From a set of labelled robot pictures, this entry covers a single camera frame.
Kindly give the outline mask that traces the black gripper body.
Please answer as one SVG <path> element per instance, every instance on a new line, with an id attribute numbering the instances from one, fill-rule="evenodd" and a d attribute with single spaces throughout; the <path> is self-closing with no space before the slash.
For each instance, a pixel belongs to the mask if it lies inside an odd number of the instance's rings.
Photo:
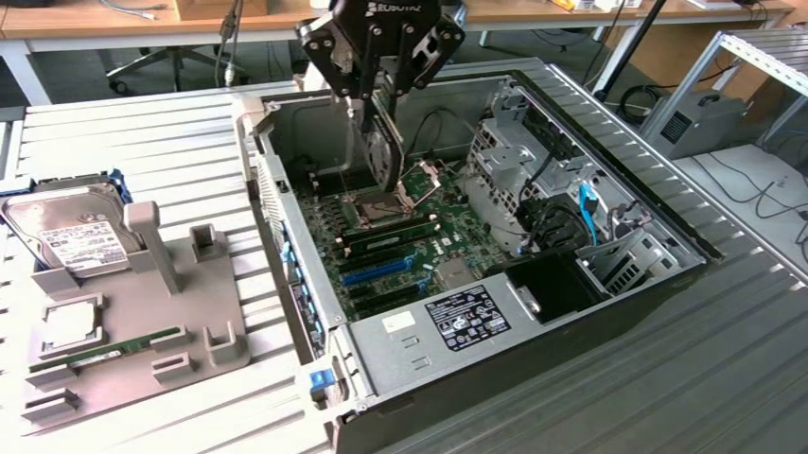
<path id="1" fill-rule="evenodd" d="M 403 22 L 432 26 L 444 11 L 440 1 L 330 1 L 329 13 L 362 57 L 391 57 Z"/>

